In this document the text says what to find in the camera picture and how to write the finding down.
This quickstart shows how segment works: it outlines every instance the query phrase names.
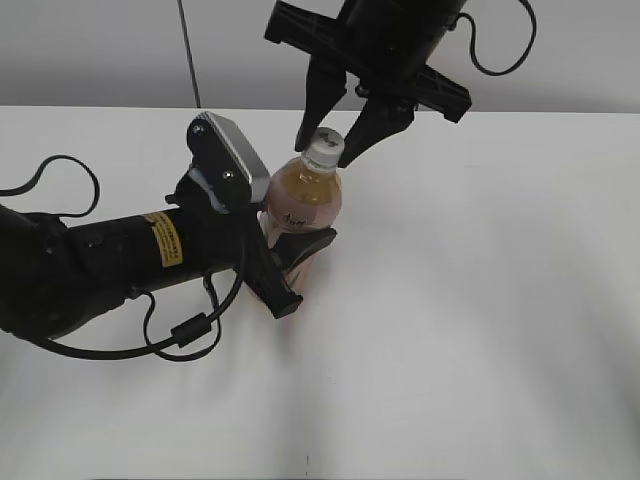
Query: plastic bottle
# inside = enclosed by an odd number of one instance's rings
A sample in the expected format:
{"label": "plastic bottle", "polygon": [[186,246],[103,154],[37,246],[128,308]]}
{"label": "plastic bottle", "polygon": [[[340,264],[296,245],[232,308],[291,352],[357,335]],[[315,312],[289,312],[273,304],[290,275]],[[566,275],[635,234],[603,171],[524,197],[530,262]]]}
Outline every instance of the plastic bottle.
{"label": "plastic bottle", "polygon": [[[342,207],[342,184],[336,172],[344,139],[320,127],[309,147],[271,178],[265,212],[261,217],[269,247],[282,233],[304,233],[331,226]],[[289,286],[301,293],[313,257],[287,276]]]}

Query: gray wall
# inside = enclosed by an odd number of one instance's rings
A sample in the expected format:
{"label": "gray wall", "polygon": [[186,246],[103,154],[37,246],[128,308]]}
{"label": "gray wall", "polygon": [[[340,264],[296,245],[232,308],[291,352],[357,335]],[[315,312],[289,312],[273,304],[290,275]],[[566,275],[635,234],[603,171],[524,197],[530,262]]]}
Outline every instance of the gray wall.
{"label": "gray wall", "polygon": [[[262,39],[273,3],[184,0],[205,106],[303,107],[306,55]],[[291,3],[335,16],[342,0]],[[466,22],[430,64],[467,86],[476,110],[640,112],[640,2],[532,3],[539,38],[522,70],[505,78],[477,72]],[[467,5],[481,60],[510,64],[529,35],[522,7]],[[1,0],[0,104],[192,106],[176,1]],[[360,105],[350,92],[340,106]]]}

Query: bottle cap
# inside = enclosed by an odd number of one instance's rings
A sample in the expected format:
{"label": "bottle cap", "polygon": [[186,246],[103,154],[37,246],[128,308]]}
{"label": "bottle cap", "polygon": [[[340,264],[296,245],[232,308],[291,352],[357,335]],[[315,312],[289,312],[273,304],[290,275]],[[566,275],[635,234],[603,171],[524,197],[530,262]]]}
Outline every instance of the bottle cap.
{"label": "bottle cap", "polygon": [[320,171],[335,170],[344,151],[344,139],[342,136],[327,127],[320,127],[311,138],[311,143],[302,153],[311,169]]}

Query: white table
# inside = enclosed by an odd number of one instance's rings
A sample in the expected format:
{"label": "white table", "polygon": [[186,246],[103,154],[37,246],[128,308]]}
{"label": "white table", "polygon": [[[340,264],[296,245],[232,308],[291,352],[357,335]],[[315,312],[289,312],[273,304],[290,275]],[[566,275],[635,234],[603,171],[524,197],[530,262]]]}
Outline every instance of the white table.
{"label": "white table", "polygon": [[[219,113],[272,172],[293,156],[300,112]],[[0,108],[0,188],[68,153],[102,183],[90,221],[162,209],[195,114]],[[343,172],[339,237],[295,316],[244,289],[188,365],[0,335],[0,476],[639,478],[639,137],[632,115],[419,113]],[[63,162],[5,204],[80,211],[90,194]],[[207,310],[199,282],[158,302],[154,338]],[[145,309],[65,342],[139,346]]]}

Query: cable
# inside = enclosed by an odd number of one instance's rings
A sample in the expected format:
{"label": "cable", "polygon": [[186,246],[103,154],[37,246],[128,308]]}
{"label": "cable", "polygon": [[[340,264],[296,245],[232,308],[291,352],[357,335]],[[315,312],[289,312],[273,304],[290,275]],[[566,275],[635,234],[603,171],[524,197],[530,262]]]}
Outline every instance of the cable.
{"label": "cable", "polygon": [[[212,275],[211,273],[206,274],[203,277],[203,283],[204,283],[205,289],[207,290],[207,293],[209,294],[209,298],[211,299],[211,306],[215,311],[217,308],[220,307],[220,303],[218,302],[218,295],[215,291],[215,288],[211,283],[211,275]],[[151,315],[145,315],[144,322],[142,324],[142,333],[144,335],[144,341],[147,345],[151,345],[151,340],[149,339],[149,320],[151,320]],[[218,346],[218,344],[220,343],[220,340],[222,339],[222,323],[220,320],[221,320],[220,316],[218,316],[216,319],[213,320],[216,323],[217,334],[213,343],[208,347],[203,348],[202,350],[199,350],[197,352],[189,353],[186,355],[172,355],[170,353],[165,353],[165,352],[154,352],[155,355],[157,355],[158,357],[164,360],[168,360],[170,362],[192,362],[194,360],[199,360],[205,357],[206,355],[211,353],[214,348]]]}
{"label": "cable", "polygon": [[[148,297],[151,301],[151,303],[149,304],[149,308],[147,309],[145,318],[151,317],[153,311],[156,308],[156,300],[149,292],[139,293]],[[37,345],[40,348],[44,348],[45,350],[48,350],[50,352],[57,353],[65,357],[79,358],[83,360],[127,360],[130,358],[142,357],[144,355],[149,355],[150,353],[159,352],[160,350],[164,350],[165,348],[168,348],[177,343],[177,340],[171,337],[163,340],[162,342],[147,345],[145,347],[133,348],[129,350],[102,351],[83,350],[80,348],[69,347],[67,345],[54,342],[53,340],[49,340],[48,338],[27,340],[29,340],[34,345]]]}
{"label": "cable", "polygon": [[[240,292],[240,288],[242,287],[242,282],[244,281],[244,275],[245,275],[245,270],[247,266],[246,240],[244,238],[242,231],[239,231],[238,233],[239,233],[238,239],[240,244],[239,245],[240,260],[238,261],[237,274],[233,282],[233,285],[231,285],[231,289],[229,290],[229,293],[227,294],[225,299],[222,301],[222,304],[218,304],[218,295],[213,286],[213,283],[211,282],[212,272],[205,273],[203,277],[204,288],[209,294],[209,297],[211,298],[211,305],[213,306],[213,313],[208,315],[207,318],[211,323],[216,322],[217,331],[218,331],[215,340],[208,347],[205,347],[202,350],[199,350],[194,353],[190,353],[186,355],[173,355],[165,352],[154,352],[154,354],[157,355],[158,357],[164,360],[168,360],[170,362],[191,362],[208,355],[220,343],[220,340],[222,338],[222,322],[220,317],[229,308],[229,306],[233,303],[235,298],[238,296],[238,293]],[[144,340],[147,345],[151,344],[151,340],[149,339],[150,319],[151,319],[151,315],[146,315],[144,322],[142,324],[142,333],[144,335]]]}
{"label": "cable", "polygon": [[520,68],[522,64],[527,60],[529,53],[531,53],[531,48],[533,48],[533,43],[535,42],[536,35],[538,33],[538,21],[536,19],[536,14],[533,11],[533,8],[531,7],[531,4],[529,3],[529,0],[518,0],[518,2],[520,2],[520,4],[525,8],[527,13],[529,14],[529,18],[531,19],[531,38],[529,39],[529,44],[527,45],[527,48],[525,49],[522,56],[516,61],[516,63],[514,63],[509,68],[501,72],[497,72],[495,70],[489,70],[488,68],[484,67],[478,60],[478,56],[476,54],[476,22],[473,20],[473,17],[471,15],[464,12],[458,14],[458,17],[453,22],[453,25],[450,28],[450,30],[454,30],[458,25],[458,20],[460,20],[461,18],[464,18],[469,21],[469,23],[471,24],[471,42],[469,43],[469,54],[471,55],[471,62],[478,70],[480,70],[485,75],[489,75],[491,77],[500,77],[502,75],[508,75],[514,72],[515,70],[517,70],[518,68]]}
{"label": "cable", "polygon": [[98,201],[100,200],[100,182],[98,181],[98,178],[95,176],[95,174],[91,171],[89,167],[87,167],[84,163],[82,163],[77,158],[70,157],[69,155],[53,155],[45,159],[36,170],[35,175],[27,183],[17,188],[11,188],[9,190],[0,190],[0,197],[14,197],[16,195],[22,195],[24,193],[27,193],[33,190],[33,188],[40,181],[40,177],[42,177],[42,173],[47,168],[47,166],[56,160],[69,160],[77,165],[80,165],[84,169],[84,171],[89,174],[89,177],[91,177],[91,182],[93,183],[93,201],[91,202],[91,205],[89,206],[89,208],[82,213],[55,213],[52,215],[58,218],[86,217],[91,212],[93,212],[96,206],[98,205]]}
{"label": "cable", "polygon": [[196,108],[202,108],[200,104],[200,90],[198,90],[198,81],[196,80],[196,69],[193,66],[193,56],[191,55],[189,30],[187,29],[187,20],[184,16],[184,5],[182,5],[182,0],[178,0],[178,12],[180,13],[180,25],[182,27],[182,37],[184,38],[184,49],[187,52],[187,63],[189,64],[189,76],[191,77],[193,96],[196,100]]}

